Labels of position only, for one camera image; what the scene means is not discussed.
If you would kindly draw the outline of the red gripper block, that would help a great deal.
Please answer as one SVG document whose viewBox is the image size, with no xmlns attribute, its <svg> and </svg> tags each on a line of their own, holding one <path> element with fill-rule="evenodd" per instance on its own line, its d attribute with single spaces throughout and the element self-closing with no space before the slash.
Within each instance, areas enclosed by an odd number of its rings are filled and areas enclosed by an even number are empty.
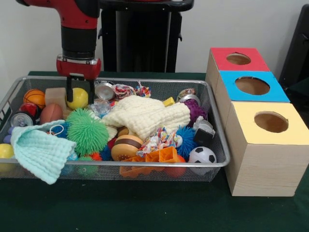
<svg viewBox="0 0 309 232">
<path fill-rule="evenodd" d="M 88 80 L 90 87 L 88 104 L 94 103 L 95 80 L 101 71 L 101 60 L 99 58 L 74 60 L 59 54 L 56 59 L 56 68 L 59 75 L 67 77 L 66 93 L 68 102 L 73 102 L 72 77 L 83 77 Z"/>
</svg>

